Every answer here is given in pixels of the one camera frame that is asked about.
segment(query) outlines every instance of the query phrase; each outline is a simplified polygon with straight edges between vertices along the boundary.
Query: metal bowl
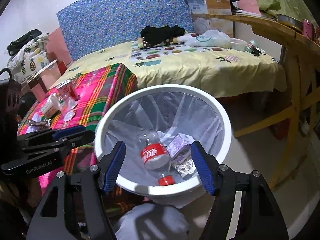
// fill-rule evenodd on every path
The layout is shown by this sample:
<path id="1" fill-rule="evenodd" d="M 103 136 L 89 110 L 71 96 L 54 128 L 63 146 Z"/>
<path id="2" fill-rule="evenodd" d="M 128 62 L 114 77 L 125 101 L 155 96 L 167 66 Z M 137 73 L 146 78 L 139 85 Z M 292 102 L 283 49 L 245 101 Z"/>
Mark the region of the metal bowl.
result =
<path id="1" fill-rule="evenodd" d="M 291 29 L 294 29 L 299 33 L 302 33 L 302 28 L 303 28 L 302 22 L 298 21 L 295 18 L 292 18 L 287 15 L 283 15 L 283 14 L 277 14 L 276 16 L 277 16 L 278 23 L 281 23 Z"/>

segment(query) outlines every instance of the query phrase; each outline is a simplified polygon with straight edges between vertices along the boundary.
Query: wooden table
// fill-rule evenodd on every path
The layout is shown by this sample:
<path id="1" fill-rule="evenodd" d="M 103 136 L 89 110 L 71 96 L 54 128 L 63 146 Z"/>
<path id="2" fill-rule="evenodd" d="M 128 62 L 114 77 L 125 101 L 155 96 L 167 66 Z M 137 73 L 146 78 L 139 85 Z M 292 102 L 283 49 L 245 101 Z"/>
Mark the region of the wooden table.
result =
<path id="1" fill-rule="evenodd" d="M 290 118 L 285 150 L 269 183 L 270 188 L 273 189 L 280 183 L 281 172 L 293 152 L 298 133 L 300 112 L 311 106 L 307 149 L 301 157 L 301 162 L 305 160 L 308 152 L 311 132 L 316 119 L 316 103 L 320 101 L 320 87 L 316 87 L 315 76 L 315 70 L 320 71 L 320 46 L 295 30 L 272 20 L 237 15 L 201 14 L 197 16 L 219 18 L 251 25 L 253 33 L 279 43 L 287 49 L 283 67 L 288 81 L 287 95 L 290 106 L 277 114 L 234 133 L 235 137 L 239 137 Z M 310 84 L 312 92 L 306 95 Z"/>

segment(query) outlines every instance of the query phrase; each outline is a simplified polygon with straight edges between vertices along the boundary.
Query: coca-cola bottle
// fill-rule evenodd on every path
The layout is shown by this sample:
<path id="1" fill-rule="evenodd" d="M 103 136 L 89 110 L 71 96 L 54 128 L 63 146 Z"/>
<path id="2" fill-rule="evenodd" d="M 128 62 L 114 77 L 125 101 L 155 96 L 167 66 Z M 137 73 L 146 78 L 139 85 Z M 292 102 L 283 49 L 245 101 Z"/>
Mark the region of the coca-cola bottle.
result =
<path id="1" fill-rule="evenodd" d="M 174 184 L 169 174 L 170 156 L 155 131 L 143 131 L 138 139 L 140 157 L 144 167 L 158 179 L 160 186 Z"/>

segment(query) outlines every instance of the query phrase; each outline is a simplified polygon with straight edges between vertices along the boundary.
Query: red bottle cap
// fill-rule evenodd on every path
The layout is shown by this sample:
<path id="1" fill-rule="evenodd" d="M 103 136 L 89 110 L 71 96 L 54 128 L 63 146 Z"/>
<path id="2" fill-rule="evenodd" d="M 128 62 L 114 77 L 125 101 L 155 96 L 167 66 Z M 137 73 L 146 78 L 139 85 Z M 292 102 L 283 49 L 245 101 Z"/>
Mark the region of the red bottle cap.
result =
<path id="1" fill-rule="evenodd" d="M 160 186 L 168 186 L 174 184 L 174 179 L 172 175 L 165 176 L 158 180 Z"/>

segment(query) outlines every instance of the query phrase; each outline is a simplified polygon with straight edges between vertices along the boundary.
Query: white pineapple fabric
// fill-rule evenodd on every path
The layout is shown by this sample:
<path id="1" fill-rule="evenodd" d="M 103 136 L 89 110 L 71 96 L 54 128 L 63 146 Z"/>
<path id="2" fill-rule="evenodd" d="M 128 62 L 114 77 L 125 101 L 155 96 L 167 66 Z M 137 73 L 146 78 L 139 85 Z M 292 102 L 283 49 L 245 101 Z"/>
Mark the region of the white pineapple fabric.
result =
<path id="1" fill-rule="evenodd" d="M 48 34 L 41 34 L 9 59 L 7 67 L 15 81 L 25 85 L 35 73 L 50 63 L 45 51 L 47 41 Z"/>

